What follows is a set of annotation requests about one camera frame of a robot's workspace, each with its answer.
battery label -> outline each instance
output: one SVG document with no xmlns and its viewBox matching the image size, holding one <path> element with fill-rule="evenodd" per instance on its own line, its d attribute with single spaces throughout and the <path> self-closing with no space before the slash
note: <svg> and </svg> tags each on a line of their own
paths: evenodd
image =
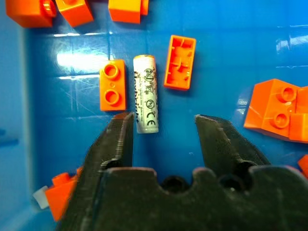
<svg viewBox="0 0 308 231">
<path fill-rule="evenodd" d="M 156 133 L 159 129 L 154 57 L 136 57 L 134 59 L 134 71 L 137 132 Z"/>
</svg>

lego brick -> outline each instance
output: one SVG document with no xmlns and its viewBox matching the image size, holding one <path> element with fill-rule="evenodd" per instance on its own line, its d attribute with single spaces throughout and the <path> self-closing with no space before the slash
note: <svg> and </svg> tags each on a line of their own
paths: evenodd
<svg viewBox="0 0 308 231">
<path fill-rule="evenodd" d="M 74 177 L 70 177 L 65 172 L 52 178 L 53 186 L 45 191 L 49 208 L 55 221 L 61 219 L 80 172 L 81 168 L 77 169 L 77 174 Z"/>
<path fill-rule="evenodd" d="M 196 39 L 171 36 L 164 82 L 166 88 L 190 88 L 195 49 Z"/>
<path fill-rule="evenodd" d="M 124 60 L 108 61 L 100 70 L 100 102 L 102 111 L 126 110 Z"/>
<path fill-rule="evenodd" d="M 51 27 L 56 8 L 52 0 L 6 0 L 6 14 L 25 28 Z"/>
<path fill-rule="evenodd" d="M 272 79 L 255 85 L 244 127 L 288 140 L 299 87 Z"/>
<path fill-rule="evenodd" d="M 109 0 L 112 21 L 140 24 L 141 15 L 147 15 L 149 0 Z"/>
<path fill-rule="evenodd" d="M 60 13 L 72 26 L 79 26 L 93 21 L 87 0 L 56 0 Z"/>
<path fill-rule="evenodd" d="M 291 114 L 289 139 L 292 141 L 308 142 L 308 114 Z"/>
<path fill-rule="evenodd" d="M 244 127 L 286 141 L 308 142 L 308 87 L 278 79 L 255 85 Z"/>
<path fill-rule="evenodd" d="M 297 91 L 296 113 L 308 113 L 308 87 Z"/>
<path fill-rule="evenodd" d="M 304 176 L 308 178 L 308 155 L 304 155 L 297 163 L 302 169 Z"/>
</svg>

battery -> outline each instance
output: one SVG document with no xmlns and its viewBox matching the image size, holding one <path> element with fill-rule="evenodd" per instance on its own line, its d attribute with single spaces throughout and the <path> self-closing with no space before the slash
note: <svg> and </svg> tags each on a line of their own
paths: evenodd
<svg viewBox="0 0 308 231">
<path fill-rule="evenodd" d="M 135 102 L 138 133 L 157 133 L 158 104 L 155 58 L 138 55 L 134 58 Z"/>
</svg>

blue plastic bin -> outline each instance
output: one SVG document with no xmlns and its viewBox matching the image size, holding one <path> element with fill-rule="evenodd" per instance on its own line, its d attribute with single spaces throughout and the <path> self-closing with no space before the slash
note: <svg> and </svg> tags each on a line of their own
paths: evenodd
<svg viewBox="0 0 308 231">
<path fill-rule="evenodd" d="M 276 165 L 298 168 L 307 144 L 243 128 L 254 84 L 278 78 L 308 85 L 308 1 L 150 0 L 140 25 L 114 23 L 107 0 L 90 0 L 95 22 L 25 30 L 0 1 L 0 230 L 54 230 L 32 193 L 81 166 L 114 113 L 99 109 L 98 71 L 108 59 L 127 66 L 134 111 L 133 57 L 156 57 L 160 132 L 134 134 L 134 165 L 191 181 L 203 166 L 196 114 L 232 121 Z M 172 34 L 197 39 L 188 92 L 163 88 Z"/>
</svg>

orange brick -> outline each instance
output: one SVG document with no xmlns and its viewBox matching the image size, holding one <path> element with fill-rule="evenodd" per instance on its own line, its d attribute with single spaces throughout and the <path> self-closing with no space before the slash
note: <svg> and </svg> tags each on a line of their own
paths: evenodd
<svg viewBox="0 0 308 231">
<path fill-rule="evenodd" d="M 60 13 L 71 26 L 93 21 L 87 0 L 56 0 Z"/>
<path fill-rule="evenodd" d="M 290 115 L 299 87 L 272 79 L 255 85 L 244 127 L 289 140 Z"/>
<path fill-rule="evenodd" d="M 108 61 L 100 70 L 100 102 L 102 111 L 126 110 L 124 60 Z"/>
<path fill-rule="evenodd" d="M 297 91 L 296 113 L 308 113 L 308 87 Z"/>
<path fill-rule="evenodd" d="M 51 27 L 56 8 L 52 0 L 6 0 L 6 14 L 25 28 Z"/>
<path fill-rule="evenodd" d="M 308 155 L 304 155 L 298 162 L 298 165 L 303 171 L 303 174 L 306 178 L 308 178 Z"/>
<path fill-rule="evenodd" d="M 45 194 L 55 221 L 61 219 L 80 173 L 81 168 L 77 169 L 77 174 L 74 177 L 70 177 L 65 172 L 52 178 L 53 186 L 46 190 Z"/>
<path fill-rule="evenodd" d="M 141 15 L 147 15 L 149 0 L 109 0 L 112 21 L 140 24 Z"/>
<path fill-rule="evenodd" d="M 296 142 L 308 142 L 308 113 L 291 114 L 289 139 Z"/>
<path fill-rule="evenodd" d="M 171 36 L 164 82 L 166 88 L 190 88 L 195 49 L 196 39 Z"/>
</svg>

